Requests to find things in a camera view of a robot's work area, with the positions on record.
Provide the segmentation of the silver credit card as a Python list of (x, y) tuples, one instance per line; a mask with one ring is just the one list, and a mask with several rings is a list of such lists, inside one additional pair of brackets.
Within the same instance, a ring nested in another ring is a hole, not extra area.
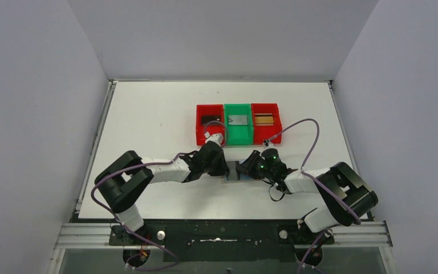
[(247, 126), (249, 118), (247, 115), (228, 115), (228, 125), (231, 126)]

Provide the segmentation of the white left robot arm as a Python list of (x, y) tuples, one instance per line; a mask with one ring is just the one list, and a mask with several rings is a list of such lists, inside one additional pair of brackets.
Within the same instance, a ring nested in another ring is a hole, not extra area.
[(188, 183), (203, 174), (211, 177), (230, 173), (222, 147), (206, 142), (198, 151), (179, 152), (173, 159), (145, 162), (135, 151), (127, 151), (95, 179), (92, 200), (112, 213), (125, 226), (123, 235), (133, 244), (146, 235), (145, 222), (136, 202), (154, 183)]

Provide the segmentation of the beige card holder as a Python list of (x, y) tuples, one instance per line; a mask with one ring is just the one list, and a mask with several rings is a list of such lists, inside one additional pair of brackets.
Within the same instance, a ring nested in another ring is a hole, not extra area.
[[(228, 161), (239, 161), (239, 163), (242, 164), (245, 160), (242, 159), (242, 160), (228, 160)], [(243, 173), (241, 173), (241, 172), (239, 172), (239, 173), (241, 174), (241, 180), (240, 180), (239, 182), (255, 181), (254, 179), (248, 177), (247, 175), (245, 175), (245, 174), (243, 174)]]

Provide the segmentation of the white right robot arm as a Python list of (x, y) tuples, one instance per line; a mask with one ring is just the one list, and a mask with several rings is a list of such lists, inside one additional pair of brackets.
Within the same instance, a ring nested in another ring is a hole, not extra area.
[(253, 151), (236, 165), (239, 175), (262, 180), (284, 195), (320, 194), (324, 204), (300, 219), (298, 236), (307, 244), (315, 242), (321, 231), (336, 225), (359, 224), (360, 217), (374, 208), (378, 196), (347, 163), (321, 170), (288, 167), (275, 148)]

